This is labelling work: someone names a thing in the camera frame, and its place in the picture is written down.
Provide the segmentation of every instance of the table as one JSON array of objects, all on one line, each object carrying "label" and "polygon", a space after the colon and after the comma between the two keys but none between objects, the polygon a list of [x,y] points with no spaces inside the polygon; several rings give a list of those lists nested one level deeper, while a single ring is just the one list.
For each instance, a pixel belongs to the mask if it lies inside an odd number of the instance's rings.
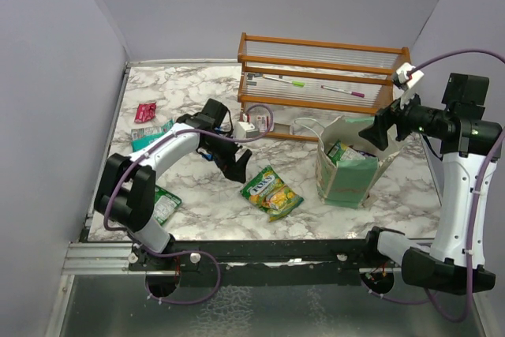
[{"label": "table", "polygon": [[[139,66],[130,71],[121,102],[110,154],[131,153],[130,130],[163,125],[170,118],[201,110],[212,97],[240,111],[238,65]],[[156,117],[142,125],[133,119],[139,103],[156,102]],[[337,116],[308,109],[283,110],[280,122],[295,117],[317,117],[326,124]],[[248,145],[252,158],[248,180],[271,164],[280,177],[305,198],[286,218],[273,223],[240,194],[242,184],[226,180],[214,163],[189,154],[175,163],[157,184],[183,200],[164,225],[178,240],[256,240],[363,238],[373,226],[400,230],[410,238],[431,238],[440,215],[440,201],[421,139],[413,138],[373,187],[377,201],[368,208],[338,208],[317,196],[315,159],[317,145],[291,140],[263,139]],[[103,228],[103,217],[93,215],[88,240],[122,241],[122,232]]]}]

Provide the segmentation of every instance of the gray floor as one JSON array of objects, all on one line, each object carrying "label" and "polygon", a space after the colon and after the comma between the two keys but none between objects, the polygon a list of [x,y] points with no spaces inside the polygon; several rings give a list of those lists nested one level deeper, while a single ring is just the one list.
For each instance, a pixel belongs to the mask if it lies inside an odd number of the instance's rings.
[{"label": "gray floor", "polygon": [[[179,299],[208,289],[184,289]],[[421,299],[422,290],[397,278],[391,296]],[[223,287],[201,305],[159,305],[147,300],[140,276],[77,276],[62,335],[171,337],[479,336],[470,316],[446,322],[431,305],[394,305],[360,286]],[[460,313],[463,297],[440,296]]]}]

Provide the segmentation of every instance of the wooden frame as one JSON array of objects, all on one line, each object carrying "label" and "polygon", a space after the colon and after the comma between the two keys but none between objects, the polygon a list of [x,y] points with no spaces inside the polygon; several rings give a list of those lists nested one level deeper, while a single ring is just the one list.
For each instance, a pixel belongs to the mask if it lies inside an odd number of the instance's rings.
[{"label": "wooden frame", "polygon": [[[321,55],[328,55],[328,51],[337,50],[340,52],[339,60],[344,60],[345,54],[342,55],[341,51],[353,51],[350,54],[348,62],[325,62],[324,60],[310,60],[310,57],[296,57],[296,58],[279,58],[272,57],[271,51],[265,56],[259,53],[248,54],[247,42],[255,43],[269,43],[273,44],[286,44],[286,45],[298,45],[303,47],[319,47],[321,48]],[[384,62],[392,62],[390,67],[383,67],[382,61],[378,65],[364,66],[364,63],[370,61],[370,55],[365,55],[365,58],[361,59],[359,62],[353,62],[353,57],[356,57],[359,52],[362,54],[378,53],[388,59]],[[392,61],[391,55],[396,55],[394,61]],[[244,110],[246,103],[266,103],[273,105],[281,105],[288,107],[305,107],[314,108],[319,110],[335,110],[343,112],[355,112],[359,114],[375,114],[381,107],[391,103],[393,101],[393,84],[391,82],[391,75],[395,70],[404,62],[410,62],[410,53],[407,47],[403,48],[393,48],[393,47],[371,47],[365,45],[353,45],[347,43],[328,43],[320,41],[310,41],[303,39],[281,39],[277,37],[264,37],[264,36],[248,36],[246,33],[241,34],[241,40],[238,47],[238,61],[242,64],[242,74],[240,80],[240,86],[238,89],[238,102],[241,103],[241,109]],[[256,64],[265,64],[273,67],[260,67]],[[276,66],[298,66],[305,68],[314,69],[325,69],[328,73],[314,73],[310,71],[298,71],[286,68],[276,68]],[[346,71],[351,73],[367,73],[375,74],[377,76],[383,76],[383,78],[367,78],[359,77],[358,75],[342,75],[341,73],[331,73],[332,70]],[[379,85],[380,90],[376,93],[376,98],[370,106],[363,106],[362,102],[357,101],[357,104],[350,105],[347,103],[325,103],[324,101],[313,101],[306,99],[287,99],[282,97],[268,97],[268,96],[258,96],[250,95],[245,90],[245,73],[263,73],[270,75],[283,75],[288,77],[301,77],[301,78],[312,78],[322,81],[341,81],[341,82],[352,82],[360,83],[365,85]],[[269,133],[268,136],[273,138],[287,138],[292,140],[308,140],[317,141],[316,137],[307,137],[300,135],[289,135],[282,133]]]}]

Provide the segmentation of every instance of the teal package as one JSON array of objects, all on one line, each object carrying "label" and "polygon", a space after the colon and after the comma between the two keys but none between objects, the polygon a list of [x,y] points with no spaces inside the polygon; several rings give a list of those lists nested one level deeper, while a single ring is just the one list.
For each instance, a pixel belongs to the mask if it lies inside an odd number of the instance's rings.
[{"label": "teal package", "polygon": [[132,129],[132,148],[134,152],[146,148],[151,142],[158,140],[174,126],[174,120],[169,120],[164,126]]}]

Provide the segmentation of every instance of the pink marker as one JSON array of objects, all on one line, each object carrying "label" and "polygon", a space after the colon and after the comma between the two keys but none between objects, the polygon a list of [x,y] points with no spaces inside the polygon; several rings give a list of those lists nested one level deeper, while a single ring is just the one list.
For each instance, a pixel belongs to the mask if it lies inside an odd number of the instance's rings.
[{"label": "pink marker", "polygon": [[365,97],[365,94],[362,94],[361,92],[342,90],[340,88],[328,87],[328,86],[323,86],[323,85],[321,85],[321,88],[323,88],[325,90],[330,90],[330,91],[335,91],[335,92],[341,92],[342,94],[357,96],[359,98],[364,98]]}]

